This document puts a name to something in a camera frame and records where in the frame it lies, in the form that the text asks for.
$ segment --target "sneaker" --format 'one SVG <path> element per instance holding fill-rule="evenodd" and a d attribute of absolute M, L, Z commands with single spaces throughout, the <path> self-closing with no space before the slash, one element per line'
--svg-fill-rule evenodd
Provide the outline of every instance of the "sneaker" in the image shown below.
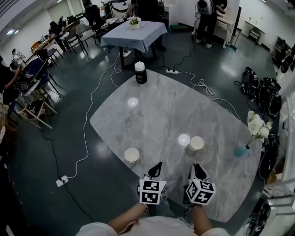
<path fill-rule="evenodd" d="M 162 44 L 160 44 L 160 45 L 155 44 L 155 48 L 162 51 L 162 52 L 166 51 L 166 48 Z"/>

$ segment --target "white tablecloth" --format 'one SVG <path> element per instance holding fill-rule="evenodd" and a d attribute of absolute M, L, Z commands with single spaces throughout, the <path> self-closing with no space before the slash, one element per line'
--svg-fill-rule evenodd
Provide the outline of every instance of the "white tablecloth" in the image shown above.
<path fill-rule="evenodd" d="M 161 22 L 142 21 L 139 29 L 131 29 L 127 21 L 105 34 L 100 46 L 130 47 L 145 53 L 165 33 L 166 27 Z"/>

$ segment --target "white shirt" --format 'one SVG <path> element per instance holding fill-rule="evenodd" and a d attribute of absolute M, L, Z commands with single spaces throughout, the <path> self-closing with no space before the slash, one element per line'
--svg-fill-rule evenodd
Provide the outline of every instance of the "white shirt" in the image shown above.
<path fill-rule="evenodd" d="M 91 223 L 83 226 L 76 236 L 117 236 L 118 233 L 104 223 Z M 196 236 L 192 225 L 180 219 L 155 216 L 141 218 L 132 228 L 121 234 L 123 236 Z M 201 236 L 229 236 L 221 228 L 207 231 Z"/>

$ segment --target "hand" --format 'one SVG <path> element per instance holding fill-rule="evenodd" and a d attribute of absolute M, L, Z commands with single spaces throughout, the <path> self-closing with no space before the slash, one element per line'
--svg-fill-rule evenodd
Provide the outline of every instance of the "hand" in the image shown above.
<path fill-rule="evenodd" d="M 18 69 L 16 70 L 16 72 L 15 72 L 15 75 L 18 76 L 18 75 L 20 74 L 21 71 L 22 71 L 22 70 L 21 70 L 20 68 L 18 68 Z"/>

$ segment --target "white paper cup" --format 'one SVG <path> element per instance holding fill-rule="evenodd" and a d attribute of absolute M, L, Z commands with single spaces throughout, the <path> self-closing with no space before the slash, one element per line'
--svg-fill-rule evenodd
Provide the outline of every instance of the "white paper cup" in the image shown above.
<path fill-rule="evenodd" d="M 130 163 L 137 162 L 139 159 L 139 151 L 135 147 L 128 148 L 125 151 L 124 157 L 126 161 Z"/>
<path fill-rule="evenodd" d="M 200 150 L 204 147 L 204 140 L 201 137 L 195 136 L 189 143 L 189 148 L 192 151 Z"/>

